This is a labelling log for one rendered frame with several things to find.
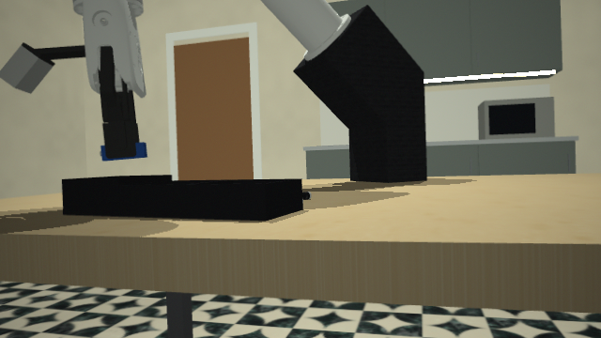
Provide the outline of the blue 9v battery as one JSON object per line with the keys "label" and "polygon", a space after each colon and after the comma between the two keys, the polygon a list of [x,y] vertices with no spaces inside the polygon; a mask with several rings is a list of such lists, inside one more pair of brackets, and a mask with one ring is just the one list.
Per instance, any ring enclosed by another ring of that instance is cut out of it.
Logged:
{"label": "blue 9v battery", "polygon": [[106,158],[105,146],[100,146],[100,149],[101,149],[100,155],[102,157],[102,161],[116,161],[116,160],[147,158],[146,143],[144,143],[144,142],[143,143],[135,143],[135,145],[136,145],[136,155],[134,157],[116,158],[116,159],[108,159],[108,158]]}

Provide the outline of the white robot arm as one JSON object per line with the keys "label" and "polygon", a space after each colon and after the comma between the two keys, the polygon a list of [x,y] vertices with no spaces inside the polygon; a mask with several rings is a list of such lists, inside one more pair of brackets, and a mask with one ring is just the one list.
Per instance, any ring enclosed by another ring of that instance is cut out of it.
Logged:
{"label": "white robot arm", "polygon": [[[306,49],[309,61],[327,49],[347,28],[351,17],[340,17],[326,0],[261,0]],[[85,57],[85,46],[34,49],[23,43],[0,70],[0,78],[32,93],[51,68],[52,60]]]}

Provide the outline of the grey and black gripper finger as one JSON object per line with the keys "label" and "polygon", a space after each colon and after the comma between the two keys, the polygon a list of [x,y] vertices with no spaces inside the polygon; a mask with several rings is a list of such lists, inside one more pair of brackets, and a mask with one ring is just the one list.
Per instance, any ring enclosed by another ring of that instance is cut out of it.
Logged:
{"label": "grey and black gripper finger", "polygon": [[102,120],[109,122],[102,123],[106,158],[134,157],[136,145],[133,121],[130,121],[128,87],[122,80],[123,91],[116,92],[111,46],[100,46],[99,82]]}
{"label": "grey and black gripper finger", "polygon": [[136,123],[134,98],[133,98],[132,90],[129,90],[128,96],[129,96],[129,108],[130,108],[130,121],[133,121],[135,143],[140,143],[139,142],[139,133],[138,133],[138,124]]}

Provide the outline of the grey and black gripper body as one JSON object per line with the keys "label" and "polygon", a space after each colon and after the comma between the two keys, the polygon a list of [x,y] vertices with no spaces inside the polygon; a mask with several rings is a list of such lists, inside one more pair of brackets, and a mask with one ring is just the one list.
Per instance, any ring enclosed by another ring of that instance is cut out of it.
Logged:
{"label": "grey and black gripper body", "polygon": [[[91,88],[100,94],[100,46],[111,46],[116,92],[122,92],[122,78],[128,93],[133,90],[144,98],[146,86],[136,23],[136,17],[144,12],[143,5],[137,0],[75,0],[73,9],[83,16],[85,59]],[[93,77],[97,83],[93,82]]]}

